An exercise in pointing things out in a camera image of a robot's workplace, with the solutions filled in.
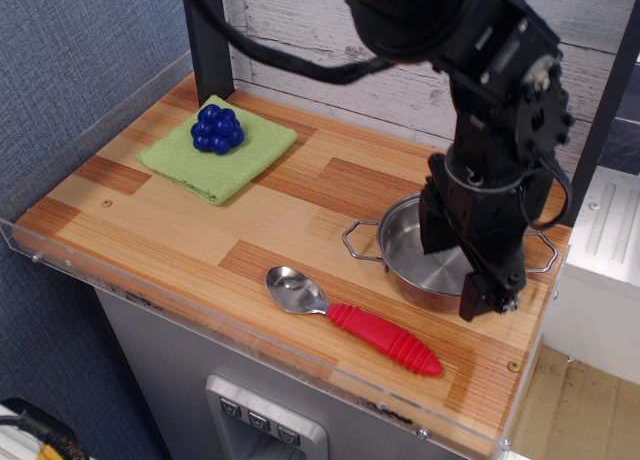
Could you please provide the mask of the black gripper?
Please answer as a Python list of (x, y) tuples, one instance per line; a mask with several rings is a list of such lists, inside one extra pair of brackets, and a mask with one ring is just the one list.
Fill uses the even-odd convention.
[(485, 177), (449, 153), (429, 158), (429, 175), (419, 198), (420, 240), (425, 255), (460, 247), (472, 265), (465, 276), (459, 315), (498, 312), (499, 302), (527, 284), (524, 237), (541, 223), (554, 175), (549, 163), (530, 170), (513, 167), (496, 178)]

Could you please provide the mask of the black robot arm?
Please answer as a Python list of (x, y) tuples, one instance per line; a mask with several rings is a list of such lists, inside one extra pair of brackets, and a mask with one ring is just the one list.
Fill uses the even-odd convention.
[(459, 247), (471, 264), (465, 320), (515, 309), (523, 238), (543, 231), (551, 187), (571, 191), (556, 158), (574, 119), (558, 36), (525, 0), (347, 0), (361, 41), (391, 63), (447, 74), (453, 145), (429, 158), (420, 195), (426, 253)]

